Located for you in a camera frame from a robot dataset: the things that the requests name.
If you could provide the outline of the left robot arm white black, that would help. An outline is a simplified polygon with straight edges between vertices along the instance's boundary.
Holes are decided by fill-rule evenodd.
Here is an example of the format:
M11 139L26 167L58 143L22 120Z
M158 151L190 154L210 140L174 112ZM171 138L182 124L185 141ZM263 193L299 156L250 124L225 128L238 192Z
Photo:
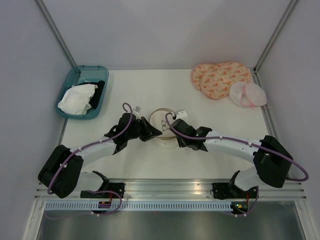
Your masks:
M117 125L92 143L77 148L69 148L63 144L55 147L37 179L47 187L50 195L63 199L76 189L85 164L118 154L127 147L130 140L147 142L162 134L145 117L124 113Z

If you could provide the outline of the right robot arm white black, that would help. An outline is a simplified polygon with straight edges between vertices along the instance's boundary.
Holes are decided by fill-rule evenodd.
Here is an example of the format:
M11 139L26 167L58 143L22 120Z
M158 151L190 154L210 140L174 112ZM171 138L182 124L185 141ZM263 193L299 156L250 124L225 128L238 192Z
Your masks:
M215 199L241 199L256 197L257 187L268 185L283 187L292 165L292 156L273 136L262 140L233 138L209 127L193 128L182 119L176 119L170 130L179 147L194 151L220 152L238 157L253 164L246 170L237 170L229 182L214 183Z

